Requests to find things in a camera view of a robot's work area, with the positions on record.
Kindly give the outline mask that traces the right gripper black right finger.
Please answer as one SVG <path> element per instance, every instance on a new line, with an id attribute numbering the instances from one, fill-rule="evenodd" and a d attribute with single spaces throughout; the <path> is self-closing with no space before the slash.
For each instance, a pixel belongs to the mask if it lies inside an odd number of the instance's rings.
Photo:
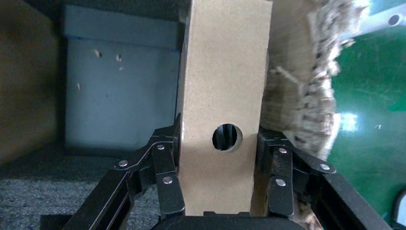
<path id="1" fill-rule="evenodd" d="M 269 177 L 265 208 L 269 217 L 293 224 L 298 195 L 310 203 L 325 230 L 390 229 L 332 164 L 294 147 L 281 132 L 259 127 L 256 166 Z"/>

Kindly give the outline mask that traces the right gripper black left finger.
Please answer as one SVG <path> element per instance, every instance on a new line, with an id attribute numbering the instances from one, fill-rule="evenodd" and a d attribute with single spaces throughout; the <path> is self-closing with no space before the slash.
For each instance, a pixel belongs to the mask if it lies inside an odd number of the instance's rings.
<path id="1" fill-rule="evenodd" d="M 155 185 L 160 217 L 181 216 L 185 202 L 177 178 L 180 117 L 158 128 L 147 144 L 115 164 L 99 181 L 65 230 L 124 230 L 135 200 Z"/>

